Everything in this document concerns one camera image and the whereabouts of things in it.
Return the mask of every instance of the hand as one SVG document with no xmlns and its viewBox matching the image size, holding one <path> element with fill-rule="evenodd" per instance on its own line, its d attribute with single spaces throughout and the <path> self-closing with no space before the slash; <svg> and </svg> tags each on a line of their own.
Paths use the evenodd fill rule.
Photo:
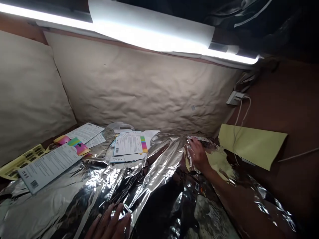
<svg viewBox="0 0 319 239">
<path fill-rule="evenodd" d="M 211 166 L 209 165 L 206 152 L 201 142 L 195 137 L 192 137 L 192 139 L 189 140 L 189 144 L 191 147 L 189 153 L 192 157 L 193 164 L 199 171 L 205 174 L 211 169 Z"/>
<path fill-rule="evenodd" d="M 131 214 L 127 213 L 124 218 L 119 221 L 119 216 L 123 210 L 123 204 L 119 204 L 114 216 L 111 219 L 111 213 L 114 208 L 112 203 L 101 218 L 101 214 L 92 223 L 84 239 L 124 239 L 125 227 L 130 229 Z"/>
</svg>

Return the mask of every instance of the barcode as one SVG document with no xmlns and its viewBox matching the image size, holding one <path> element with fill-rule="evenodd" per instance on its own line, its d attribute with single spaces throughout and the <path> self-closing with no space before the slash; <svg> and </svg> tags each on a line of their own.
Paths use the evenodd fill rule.
<svg viewBox="0 0 319 239">
<path fill-rule="evenodd" d="M 37 186 L 39 186 L 39 184 L 34 180 L 32 183 L 31 183 L 31 186 L 33 188 L 36 188 Z"/>
</svg>

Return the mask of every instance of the brown wall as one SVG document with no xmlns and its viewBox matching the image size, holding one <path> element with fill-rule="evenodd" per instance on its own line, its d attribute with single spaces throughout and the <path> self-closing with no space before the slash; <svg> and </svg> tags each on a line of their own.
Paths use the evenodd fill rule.
<svg viewBox="0 0 319 239">
<path fill-rule="evenodd" d="M 29 24 L 26 18 L 1 13 L 0 31 L 29 38 L 45 45 L 48 44 L 43 31 L 38 26 Z"/>
<path fill-rule="evenodd" d="M 277 162 L 319 147 L 319 70 L 317 65 L 284 61 L 274 73 L 263 73 L 249 89 L 252 99 L 245 127 L 288 133 L 271 170 L 241 163 L 283 206 L 301 222 L 309 220 L 316 207 L 319 183 L 319 151 Z M 248 101 L 243 104 L 241 117 Z M 234 124 L 238 109 L 228 121 Z"/>
</svg>

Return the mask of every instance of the rainbow-colored card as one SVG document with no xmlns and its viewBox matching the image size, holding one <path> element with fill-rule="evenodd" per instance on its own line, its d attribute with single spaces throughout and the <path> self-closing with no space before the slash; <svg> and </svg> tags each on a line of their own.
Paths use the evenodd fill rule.
<svg viewBox="0 0 319 239">
<path fill-rule="evenodd" d="M 73 146 L 76 148 L 76 153 L 78 156 L 82 156 L 82 155 L 90 152 L 90 150 L 85 146 L 85 144 L 82 143 L 78 138 L 72 139 L 67 144 L 69 146 Z"/>
<path fill-rule="evenodd" d="M 66 136 L 66 135 L 62 135 L 59 138 L 56 138 L 55 140 L 53 140 L 54 143 L 60 144 L 60 145 L 64 145 L 67 142 L 70 142 L 71 139 Z"/>
<path fill-rule="evenodd" d="M 144 136 L 141 136 L 141 142 L 142 142 L 143 153 L 147 153 L 147 145 L 146 145 Z"/>
</svg>

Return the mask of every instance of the power outlet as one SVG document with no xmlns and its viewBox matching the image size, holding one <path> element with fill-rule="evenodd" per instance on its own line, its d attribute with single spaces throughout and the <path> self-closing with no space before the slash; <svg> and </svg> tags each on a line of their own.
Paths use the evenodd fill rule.
<svg viewBox="0 0 319 239">
<path fill-rule="evenodd" d="M 226 102 L 226 104 L 228 105 L 235 105 L 235 106 L 238 106 L 240 105 L 240 101 L 242 99 L 244 99 L 246 96 L 245 93 L 242 93 L 242 92 L 239 92 L 239 91 L 233 91 L 229 98 L 228 98 L 228 101 Z"/>
</svg>

